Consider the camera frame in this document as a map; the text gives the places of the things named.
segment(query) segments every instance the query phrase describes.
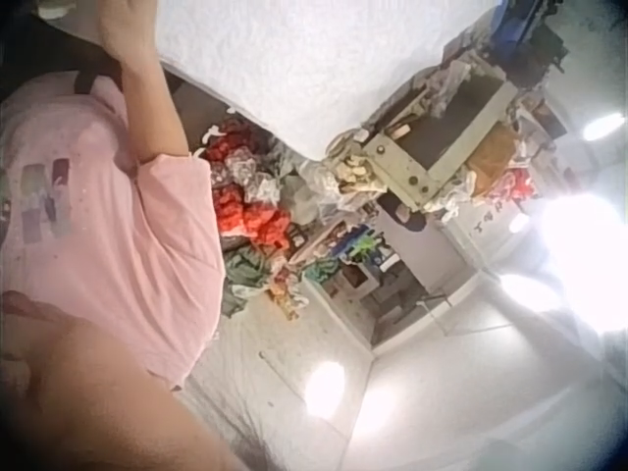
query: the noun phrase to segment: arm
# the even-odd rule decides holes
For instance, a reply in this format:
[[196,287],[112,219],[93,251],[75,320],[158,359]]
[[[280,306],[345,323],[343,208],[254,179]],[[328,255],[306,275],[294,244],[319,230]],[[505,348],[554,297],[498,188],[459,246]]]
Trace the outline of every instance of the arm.
[[104,49],[120,61],[131,145],[140,163],[187,156],[187,140],[155,46],[157,0],[100,0]]
[[142,69],[122,65],[131,145],[141,164],[159,154],[187,156],[183,125],[155,55]]

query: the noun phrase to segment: hand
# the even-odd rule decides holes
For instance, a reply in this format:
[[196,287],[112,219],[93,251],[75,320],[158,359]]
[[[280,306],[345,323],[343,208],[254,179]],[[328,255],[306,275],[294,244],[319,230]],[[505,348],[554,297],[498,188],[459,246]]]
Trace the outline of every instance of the hand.
[[102,47],[123,67],[141,71],[157,59],[157,0],[100,0]]

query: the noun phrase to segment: sleeve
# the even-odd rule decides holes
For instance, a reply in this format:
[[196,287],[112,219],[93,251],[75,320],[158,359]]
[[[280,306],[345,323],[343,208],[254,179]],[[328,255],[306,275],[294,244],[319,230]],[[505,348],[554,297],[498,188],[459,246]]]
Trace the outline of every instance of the sleeve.
[[144,216],[158,241],[224,273],[209,164],[160,155],[139,167],[137,186]]

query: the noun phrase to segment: person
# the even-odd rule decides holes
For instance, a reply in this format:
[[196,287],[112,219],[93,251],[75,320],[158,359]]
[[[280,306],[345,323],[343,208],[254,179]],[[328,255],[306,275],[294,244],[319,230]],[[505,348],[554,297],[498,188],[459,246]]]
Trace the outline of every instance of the person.
[[61,469],[241,470],[174,398],[220,314],[210,169],[189,155],[155,47],[156,0],[100,0],[122,68],[2,104],[2,381]]
[[427,219],[423,213],[410,211],[410,208],[390,190],[380,196],[377,203],[393,221],[413,233],[420,233],[427,225]]

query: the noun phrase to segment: green fabric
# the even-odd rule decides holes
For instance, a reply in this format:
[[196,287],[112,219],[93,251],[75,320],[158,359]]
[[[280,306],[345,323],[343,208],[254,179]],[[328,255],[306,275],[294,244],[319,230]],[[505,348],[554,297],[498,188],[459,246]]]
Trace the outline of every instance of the green fabric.
[[234,287],[263,289],[271,277],[271,267],[266,257],[252,245],[224,254],[227,278],[223,286],[222,315],[233,317],[246,307],[248,298],[234,293]]
[[318,284],[324,283],[340,269],[338,258],[321,258],[308,265],[303,274],[309,280]]

